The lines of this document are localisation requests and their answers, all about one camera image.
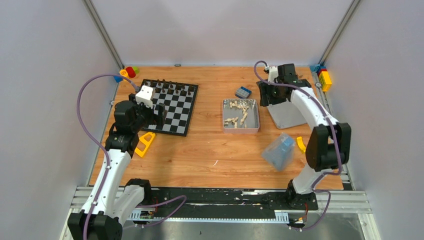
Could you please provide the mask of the black white chessboard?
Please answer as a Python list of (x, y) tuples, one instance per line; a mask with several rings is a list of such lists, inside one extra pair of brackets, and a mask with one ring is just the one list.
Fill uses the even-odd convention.
[(187, 136), (199, 86), (164, 79), (144, 79), (141, 85), (154, 88), (152, 95), (154, 113), (159, 113), (158, 104), (163, 104), (166, 110), (163, 126), (146, 125), (142, 130), (181, 137)]

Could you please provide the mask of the metal tin box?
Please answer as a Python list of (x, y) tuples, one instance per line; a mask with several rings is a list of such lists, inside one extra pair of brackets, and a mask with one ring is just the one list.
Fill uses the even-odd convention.
[(225, 134), (249, 134), (259, 131), (258, 103), (249, 98), (227, 98), (222, 101), (222, 130)]

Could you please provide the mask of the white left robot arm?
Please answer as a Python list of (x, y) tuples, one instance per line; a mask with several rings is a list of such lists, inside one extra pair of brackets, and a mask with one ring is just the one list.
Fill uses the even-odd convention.
[(120, 240), (123, 225), (136, 205), (149, 206), (153, 193), (148, 180), (130, 179), (122, 195), (116, 194), (139, 143), (139, 131), (144, 126), (163, 126), (166, 119), (163, 103), (153, 105), (146, 98), (130, 94), (128, 100), (114, 107), (114, 123), (105, 145), (102, 169), (94, 187), (78, 213), (71, 213), (67, 226), (75, 240)]

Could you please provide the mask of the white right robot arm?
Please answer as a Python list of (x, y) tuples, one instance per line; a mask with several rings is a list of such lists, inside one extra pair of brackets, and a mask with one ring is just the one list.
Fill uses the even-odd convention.
[(317, 99), (312, 85), (300, 79), (294, 64), (264, 65), (267, 79), (256, 83), (260, 92), (260, 105), (292, 103), (311, 129), (305, 149), (306, 166), (292, 179), (284, 196), (286, 204), (298, 209), (312, 199), (316, 185), (326, 176), (341, 174), (349, 160), (352, 129), (348, 123), (334, 118)]

